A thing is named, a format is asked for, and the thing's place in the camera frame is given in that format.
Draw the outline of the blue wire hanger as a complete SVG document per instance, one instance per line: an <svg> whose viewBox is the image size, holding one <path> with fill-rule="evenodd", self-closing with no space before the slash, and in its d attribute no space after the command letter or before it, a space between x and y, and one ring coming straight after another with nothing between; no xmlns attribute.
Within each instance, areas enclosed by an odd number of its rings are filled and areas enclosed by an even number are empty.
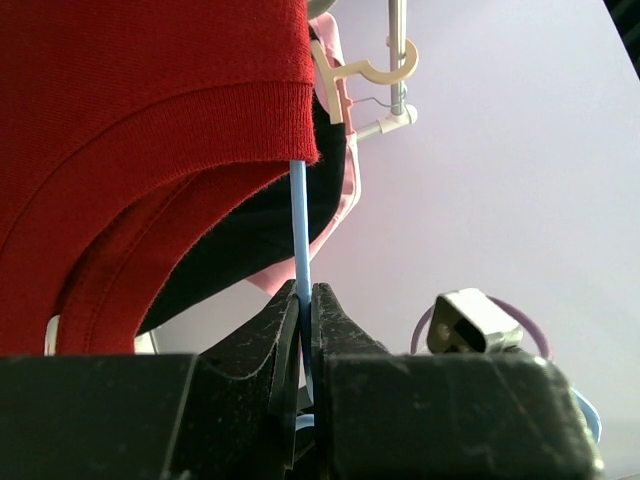
<svg viewBox="0 0 640 480"><path fill-rule="evenodd" d="M316 442L319 447L333 453L374 454L374 453L408 453L418 448L425 448L430 443L449 445L447 435L455 433L454 428L445 424L432 425L428 429L420 426L420 416L428 413L428 404L411 404L410 393L417 386L417 374L428 373L439 362L436 359L410 359L389 355L345 356L337 365L344 372L355 371L370 377L374 373L398 376L398 385L402 391L390 393L383 398L382 407L374 407L371 419L365 419L361 410L351 412L349 418L339 419L335 414L327 413L329 394L315 393L317 386L327 386L328 380L313 375L313 363L318 361L327 366L329 356L323 351L312 348L311 318L312 287L310 276L310 244L308 235L306 168L301 161L290 164L291 204L293 207L292 227L295 260L295 292L298 296L299 313L297 326L300 330L302 364L306 375L307 389L310 398L316 404L316 412L298 420L296 425L302 427L308 423L315 426ZM546 337L537 325L520 310L497 298L488 296L494 303L511 315L528 332L536 342L542 363L551 358L550 347ZM535 419L527 413L521 415L524 426L531 428L533 434L542 438L562 440L564 442L590 441L598 443L602 433L602 423L594 406L575 388L566 388L560 400L544 399L544 385L535 382L532 386L534 405L541 417Z"/></svg>

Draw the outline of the red t shirt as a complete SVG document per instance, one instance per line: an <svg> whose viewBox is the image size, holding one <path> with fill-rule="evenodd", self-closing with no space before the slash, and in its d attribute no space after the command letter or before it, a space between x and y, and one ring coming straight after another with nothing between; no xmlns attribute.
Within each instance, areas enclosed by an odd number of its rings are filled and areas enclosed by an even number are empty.
<svg viewBox="0 0 640 480"><path fill-rule="evenodd" d="M312 163L303 1L1 5L1 352L130 353L190 248Z"/></svg>

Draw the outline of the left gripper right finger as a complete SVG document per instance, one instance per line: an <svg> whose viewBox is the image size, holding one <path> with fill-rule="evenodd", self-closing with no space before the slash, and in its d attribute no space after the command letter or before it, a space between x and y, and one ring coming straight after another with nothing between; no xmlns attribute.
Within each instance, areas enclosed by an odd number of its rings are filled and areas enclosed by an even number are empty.
<svg viewBox="0 0 640 480"><path fill-rule="evenodd" d="M313 288L315 441L331 479L601 479L565 375L526 353L393 355Z"/></svg>

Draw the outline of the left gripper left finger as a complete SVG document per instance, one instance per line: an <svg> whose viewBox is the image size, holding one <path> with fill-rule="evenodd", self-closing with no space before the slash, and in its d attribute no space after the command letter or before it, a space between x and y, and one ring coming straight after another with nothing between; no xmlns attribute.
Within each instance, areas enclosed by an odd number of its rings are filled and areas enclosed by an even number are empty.
<svg viewBox="0 0 640 480"><path fill-rule="evenodd" d="M281 479L293 465L298 301L285 283L199 354L1 362L5 479Z"/></svg>

